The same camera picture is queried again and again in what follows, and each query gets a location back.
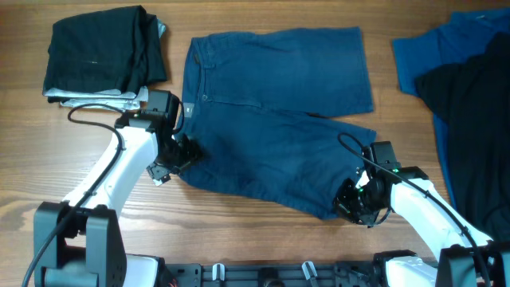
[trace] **blue garment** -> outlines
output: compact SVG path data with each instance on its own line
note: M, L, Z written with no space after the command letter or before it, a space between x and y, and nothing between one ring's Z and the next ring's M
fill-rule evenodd
M403 92L417 96L414 79L444 64L463 63L482 54L498 32L510 33L510 9L455 12L450 22L415 38L393 40L398 81ZM455 206L447 162L448 125L433 117L437 155Z
M375 140L372 130L309 115L373 111L358 28L194 38L182 99L181 133L206 154L181 175L184 181L319 218L337 217L333 198L363 165L337 134Z

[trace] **wooden floor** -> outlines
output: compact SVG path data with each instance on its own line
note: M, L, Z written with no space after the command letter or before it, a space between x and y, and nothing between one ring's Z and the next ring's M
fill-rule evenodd
M127 4L46 2L0 4L0 286L19 286L33 256L35 209L41 201L58 202L71 191L111 138L99 128L69 123L69 110L48 104L41 86L54 22ZM454 10L496 8L510 2L161 0L143 6L168 27L163 52L171 77L157 87L179 96L192 37L231 30L266 33L294 27L360 26L375 112L340 120L373 128L378 140L390 140L402 165L419 166L447 197L432 115L419 99L399 92L390 40L425 33L446 22ZM112 124L116 115L82 112L80 117ZM370 230L343 220L321 222L276 203L196 190L177 177L155 187L144 174L126 203L120 226L128 253L157 255L174 263L333 262L369 259L375 252L396 249L431 256L414 230L396 215Z

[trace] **folded cloth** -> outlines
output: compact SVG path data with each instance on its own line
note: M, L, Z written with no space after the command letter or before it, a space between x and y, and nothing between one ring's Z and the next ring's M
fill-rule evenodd
M463 63L469 57L483 53L499 32L510 33L510 8L455 12L449 23L420 37L393 40L400 89L417 96L416 77L443 64ZM452 205L457 208L457 191L452 187L447 160L448 125L435 114L433 121L437 155Z
M416 79L418 95L449 126L457 209L475 227L510 240L510 34L485 54Z
M93 98L139 107L146 86L167 79L159 42L164 30L142 6L60 20L53 25L43 95L67 105Z
M375 132L312 117L371 112L361 32L291 29L220 33L191 41L182 91L186 133L205 159L191 186L274 201L335 218L333 198L362 161L337 141Z

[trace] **black cable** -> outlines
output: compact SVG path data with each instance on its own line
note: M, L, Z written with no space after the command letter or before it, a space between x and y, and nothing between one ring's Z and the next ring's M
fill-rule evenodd
M456 217L455 215L453 215L453 213L442 203L440 202L438 199L436 199L435 197L433 197L429 191L425 191L424 189L422 189L421 187L419 187L418 185L414 184L413 182L411 182L410 180L408 179L404 179L402 176L400 175L397 175L396 173L394 173L393 171L390 171L384 167L381 167L380 165L378 165L377 163L374 163L373 161L369 160L369 159L365 159L365 157L363 155L360 155L358 152L356 152L354 149L352 149L351 147L349 147L346 143L344 143L342 141L342 136L348 136L349 138L359 142L353 135L351 134L348 134L346 132L341 132L340 134L338 134L338 141L340 142L340 144L345 147L350 153L352 153L353 155L356 155L357 157L359 157L360 159L362 159L365 163L369 163L370 165L374 166L374 167L377 167L379 168L381 171L384 171L385 173L387 173L388 175L391 175L393 177L395 177L396 179L399 179L399 180L402 180L404 183L407 183L409 184L410 186L412 186L414 189L416 189L417 191L420 191L422 192L426 198L430 198L430 200L432 200L434 203L436 203L440 208L442 208L448 216L451 217L451 219L453 220L453 222L455 222L455 224L457 224L457 226L459 226L459 228L461 229L462 231L462 234L461 235L464 235L468 241L469 241L469 244L471 244L471 247L473 248L473 253L475 255L475 258L476 260L478 261L478 264L480 265L480 268L481 268L481 276L484 278L484 281L485 281L485 286L487 287L490 287L491 285L491 280L490 280L490 277L488 275L488 270L487 270L487 265L485 264L484 262L484 259L483 257L481 256L481 253L480 253L480 249L478 248L477 246L477 243L474 241L473 237L471 236L471 234L469 233L469 230L466 226L463 226L462 225L462 222L460 222Z
M97 126L97 127L102 127L102 128L108 129L109 131L113 132L116 135L116 137L117 137L117 140L118 140L117 149L115 151L115 154L114 154L112 160L106 166L106 168L103 170L103 172L101 172L100 176L96 179L96 181L84 193L83 197L71 208L71 210L67 213L67 215L64 216L63 219L59 221L57 226L55 226L55 228L53 228L53 230L48 234L48 237L46 237L44 244L38 250L37 254L35 254L33 256L32 262L30 262L29 268L26 270L26 274L25 274L25 277L23 279L22 287L27 287L29 285L30 277L32 276L33 271L35 270L35 268L37 266L37 263L39 262L39 260L41 260L42 255L44 254L44 252L48 248L48 246L51 243L51 241L53 240L53 238L55 236L59 235L62 231L64 231L65 227L67 227L67 225L69 224L69 221L71 221L71 219L73 219L73 216L77 212L78 208L80 208L80 206L85 201L87 201L87 199L92 195L92 193L96 190L96 188L103 181L104 177L112 169L113 165L115 164L117 159L120 157L120 153L123 150L122 136L113 127L110 127L110 126L108 126L106 124L95 123L95 122L90 122L90 121L85 121L85 120L74 120L73 118L71 118L71 115L76 110L79 110L79 109L84 108L84 107L90 107L90 106L99 106L99 107L103 107L103 108L109 108L109 109L111 109L113 111L124 113L124 111L122 111L121 109L109 106L107 104L82 104L82 105L79 105L79 106L73 108L71 111L69 111L69 113L67 115L67 119L69 121L73 122L73 123L76 123L76 124L88 124L88 125L93 125L93 126Z
M184 104L181 100L179 103L181 104L181 125L172 131L172 135L178 134L182 130L182 127L184 127Z

